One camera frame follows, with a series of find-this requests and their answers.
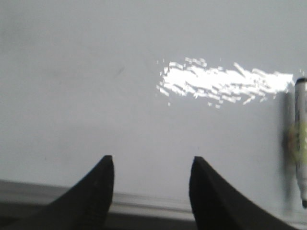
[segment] dry erase marker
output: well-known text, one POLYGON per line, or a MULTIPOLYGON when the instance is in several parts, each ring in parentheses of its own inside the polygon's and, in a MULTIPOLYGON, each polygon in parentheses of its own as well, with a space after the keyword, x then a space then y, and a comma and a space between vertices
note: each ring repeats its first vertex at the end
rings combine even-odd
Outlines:
POLYGON ((302 205, 307 208, 307 78, 295 84, 295 164, 302 205))

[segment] marker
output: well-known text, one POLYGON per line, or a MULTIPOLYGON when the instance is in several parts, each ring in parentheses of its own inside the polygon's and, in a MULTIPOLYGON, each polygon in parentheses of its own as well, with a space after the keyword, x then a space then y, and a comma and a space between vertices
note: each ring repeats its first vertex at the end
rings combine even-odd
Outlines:
POLYGON ((307 78, 295 84, 295 164, 302 205, 307 208, 307 78))

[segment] white surface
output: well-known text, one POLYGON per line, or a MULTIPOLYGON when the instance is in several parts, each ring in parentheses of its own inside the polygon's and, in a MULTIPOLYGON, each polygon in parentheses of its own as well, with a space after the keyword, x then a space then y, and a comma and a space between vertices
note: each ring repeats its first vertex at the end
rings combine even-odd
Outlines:
POLYGON ((283 162, 288 97, 217 109, 156 86, 186 57, 297 79, 306 9, 280 0, 1 1, 0 179, 71 186, 110 154, 115 191, 187 201, 199 155, 258 205, 302 212, 283 162))

